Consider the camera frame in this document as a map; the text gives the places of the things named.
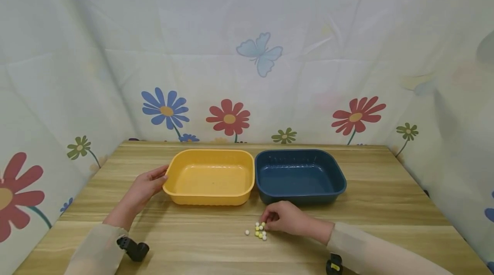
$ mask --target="sleeve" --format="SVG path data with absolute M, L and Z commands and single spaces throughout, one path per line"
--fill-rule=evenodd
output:
M 113 275 L 124 256 L 117 240 L 129 233 L 120 227 L 99 224 L 86 236 L 70 259 L 65 275 Z
M 411 251 L 344 223 L 335 224 L 328 249 L 357 274 L 452 275 Z

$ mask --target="blue plastic tray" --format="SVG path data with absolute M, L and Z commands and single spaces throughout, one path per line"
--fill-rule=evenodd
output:
M 256 184 L 265 204 L 281 200 L 296 205 L 331 203 L 346 190 L 337 162 L 319 149 L 260 152 Z

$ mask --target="black device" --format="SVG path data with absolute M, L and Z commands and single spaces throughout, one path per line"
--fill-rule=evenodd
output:
M 326 274 L 327 275 L 342 275 L 343 264 L 341 256 L 331 254 L 329 260 L 326 262 Z
M 142 262 L 142 260 L 144 260 L 144 257 L 149 252 L 149 246 L 146 243 L 141 242 L 137 244 L 136 242 L 134 242 L 133 239 L 126 236 L 118 239 L 117 245 L 121 249 L 124 249 L 127 253 L 127 256 L 129 256 L 129 258 L 135 262 Z

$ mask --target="white curtain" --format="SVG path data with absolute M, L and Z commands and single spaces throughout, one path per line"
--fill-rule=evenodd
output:
M 25 227 L 0 184 L 0 263 L 13 271 L 129 138 L 388 145 L 494 261 L 493 11 L 494 0 L 0 0 L 0 178 L 17 153 L 17 178 L 43 170 L 19 190 L 43 192 L 19 204 Z

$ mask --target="yellow plastic tray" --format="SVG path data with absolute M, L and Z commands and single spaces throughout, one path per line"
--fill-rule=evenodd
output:
M 166 174 L 163 190 L 177 204 L 241 205 L 254 187 L 254 158 L 236 149 L 188 149 Z

